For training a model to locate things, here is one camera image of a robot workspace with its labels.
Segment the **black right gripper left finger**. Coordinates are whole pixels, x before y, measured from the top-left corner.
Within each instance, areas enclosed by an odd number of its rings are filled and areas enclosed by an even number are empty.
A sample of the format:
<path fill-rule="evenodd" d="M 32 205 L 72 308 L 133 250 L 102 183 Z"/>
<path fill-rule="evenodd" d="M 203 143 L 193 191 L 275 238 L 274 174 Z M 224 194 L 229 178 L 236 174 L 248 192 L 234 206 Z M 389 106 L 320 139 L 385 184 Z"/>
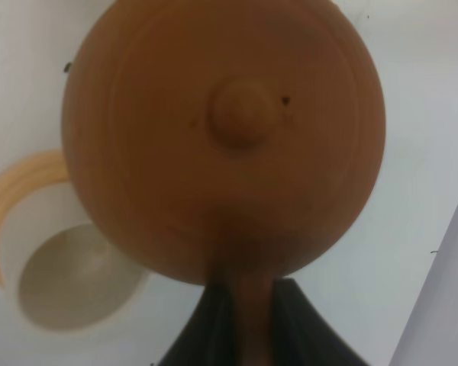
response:
<path fill-rule="evenodd" d="M 238 311 L 247 292 L 236 284 L 209 284 L 160 365 L 247 365 Z"/>

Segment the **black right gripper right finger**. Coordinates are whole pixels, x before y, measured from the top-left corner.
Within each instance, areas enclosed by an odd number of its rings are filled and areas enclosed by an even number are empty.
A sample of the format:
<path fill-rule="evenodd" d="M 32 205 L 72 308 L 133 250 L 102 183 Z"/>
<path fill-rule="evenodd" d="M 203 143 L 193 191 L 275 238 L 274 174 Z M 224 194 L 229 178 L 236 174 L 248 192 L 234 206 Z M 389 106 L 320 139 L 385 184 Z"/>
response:
<path fill-rule="evenodd" d="M 274 365 L 366 366 L 291 278 L 273 285 L 270 334 Z"/>

